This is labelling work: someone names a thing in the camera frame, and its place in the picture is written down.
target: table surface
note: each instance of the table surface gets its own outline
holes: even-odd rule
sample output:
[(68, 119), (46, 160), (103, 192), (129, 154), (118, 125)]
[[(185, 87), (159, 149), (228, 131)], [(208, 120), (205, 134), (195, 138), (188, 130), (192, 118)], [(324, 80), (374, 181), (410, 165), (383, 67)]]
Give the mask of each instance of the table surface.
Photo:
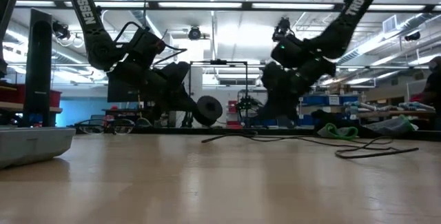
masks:
[(441, 143), (347, 161), (304, 141), (204, 138), (76, 136), (57, 159), (0, 171), (0, 222), (441, 223)]
[(436, 115), (435, 111), (416, 111), (416, 110), (391, 110), (391, 111), (373, 111), (373, 112), (363, 112), (358, 113), (357, 116), (360, 118), (368, 118), (368, 117), (388, 117), (388, 116), (434, 116)]
[[(22, 103), (8, 103), (0, 101), (0, 108), (4, 110), (12, 110), (12, 111), (22, 111), (23, 104)], [(49, 111), (56, 112), (57, 114), (63, 111), (62, 108), (50, 107)]]

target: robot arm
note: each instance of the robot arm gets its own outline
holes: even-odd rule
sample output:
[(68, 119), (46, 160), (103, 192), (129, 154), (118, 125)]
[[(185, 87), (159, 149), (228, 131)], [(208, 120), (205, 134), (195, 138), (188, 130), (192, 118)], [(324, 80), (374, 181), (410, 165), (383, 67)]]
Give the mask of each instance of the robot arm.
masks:
[[(128, 61), (133, 61), (142, 67), (149, 68), (157, 54), (165, 48), (164, 42), (149, 31), (135, 23), (127, 23), (116, 40), (112, 40), (105, 31), (101, 21), (101, 10), (95, 6), (93, 0), (71, 0), (76, 16), (84, 34), (88, 60), (96, 69), (109, 71), (110, 68), (129, 54)], [(119, 43), (117, 39), (128, 25), (136, 25), (133, 39), (129, 43)]]
[[(5, 5), (0, 6), (0, 41), (3, 41), (17, 0), (1, 1), (6, 2)], [(100, 8), (95, 6), (94, 0), (71, 0), (71, 2), (83, 30), (85, 48), (92, 67), (107, 72), (115, 63), (129, 54), (128, 61), (133, 61), (142, 69), (147, 69), (151, 66), (154, 57), (164, 51), (164, 42), (148, 32), (149, 28), (142, 28), (136, 23), (127, 23), (118, 36), (119, 38), (122, 35), (128, 25), (136, 25), (138, 30), (129, 43), (113, 41), (105, 31)], [(0, 76), (6, 73), (6, 66), (1, 56)]]
[(335, 76), (335, 59), (341, 57), (351, 41), (352, 35), (373, 0), (345, 0), (345, 7), (323, 33), (312, 39), (297, 39), (288, 34), (280, 39), (271, 57), (275, 63), (263, 70), (262, 82), (268, 91), (268, 101), (259, 110), (262, 118), (287, 114), (296, 119), (298, 97), (310, 91), (319, 78), (328, 74)]

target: ceiling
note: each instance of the ceiling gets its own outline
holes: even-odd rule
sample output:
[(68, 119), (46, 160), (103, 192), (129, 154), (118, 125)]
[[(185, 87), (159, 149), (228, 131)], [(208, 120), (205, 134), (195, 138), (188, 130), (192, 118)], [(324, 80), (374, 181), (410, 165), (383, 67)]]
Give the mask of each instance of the ceiling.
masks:
[[(95, 1), (116, 1), (116, 0), (95, 0)], [(342, 3), (343, 0), (148, 0), (148, 1), (277, 1), (277, 2), (323, 2)], [(397, 4), (438, 4), (441, 0), (375, 0), (375, 3), (397, 3)], [(53, 15), (54, 19), (69, 25), (73, 33), (81, 34), (78, 19), (73, 10), (45, 10)], [(281, 17), (289, 17), (293, 30), (297, 37), (312, 38), (319, 35), (330, 21), (338, 16), (338, 13), (331, 12), (259, 12), (259, 11), (218, 11), (212, 16), (211, 11), (203, 10), (150, 10), (147, 11), (153, 25), (160, 33), (168, 30), (175, 38), (185, 37), (191, 26), (199, 26), (203, 33), (213, 37), (212, 27), (215, 27), (215, 42), (217, 44), (217, 59), (254, 59), (257, 61), (270, 60), (271, 49), (275, 43), (271, 40), (274, 26)], [(382, 22), (394, 13), (368, 13), (358, 24), (353, 34), (351, 48), (374, 37), (382, 31)], [(397, 19), (406, 20), (415, 14), (397, 14)], [(16, 8), (13, 13), (13, 21), (28, 27), (30, 21), (30, 10)], [(136, 18), (130, 11), (108, 10), (104, 14), (104, 25), (106, 30), (115, 37), (116, 34), (128, 21), (135, 21)], [(421, 41), (428, 41), (438, 36), (440, 20), (436, 19), (421, 28)], [(126, 37), (130, 38), (133, 32), (128, 32)], [(379, 48), (367, 52), (367, 57), (355, 58), (351, 63), (345, 65), (371, 65), (378, 59), (397, 53), (403, 48), (411, 48), (416, 42), (401, 43), (399, 39), (391, 39)], [(73, 45), (67, 49), (75, 52), (79, 57), (85, 57), (84, 46), (76, 48)], [(212, 59), (210, 45), (206, 47), (204, 59)], [(402, 62), (402, 57), (390, 61), (390, 63)]]

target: blue box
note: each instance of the blue box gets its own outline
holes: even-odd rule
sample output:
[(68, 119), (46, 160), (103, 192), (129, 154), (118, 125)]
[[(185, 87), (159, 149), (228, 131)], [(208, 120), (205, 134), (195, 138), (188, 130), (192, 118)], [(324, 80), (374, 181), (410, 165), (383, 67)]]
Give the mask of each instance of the blue box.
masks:
[(326, 96), (304, 96), (302, 105), (324, 105), (326, 100)]

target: workbench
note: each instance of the workbench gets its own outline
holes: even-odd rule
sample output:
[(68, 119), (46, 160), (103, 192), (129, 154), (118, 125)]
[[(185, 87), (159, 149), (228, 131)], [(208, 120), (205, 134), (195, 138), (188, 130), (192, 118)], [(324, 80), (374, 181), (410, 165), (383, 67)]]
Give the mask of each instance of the workbench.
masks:
[[(0, 110), (7, 110), (12, 113), (21, 113), (23, 112), (23, 104), (22, 103), (8, 103), (8, 102), (1, 102), (0, 101)], [(55, 126), (55, 119), (57, 114), (60, 114), (63, 109), (57, 108), (57, 107), (50, 107), (50, 120), (49, 120), (49, 126), (54, 127)]]
[(422, 119), (430, 119), (433, 118), (436, 113), (435, 111), (415, 111), (415, 110), (391, 110), (391, 111), (373, 111), (373, 112), (364, 112), (364, 113), (358, 113), (357, 117), (359, 119), (361, 118), (386, 118), (386, 117), (393, 117), (393, 116), (416, 116)]

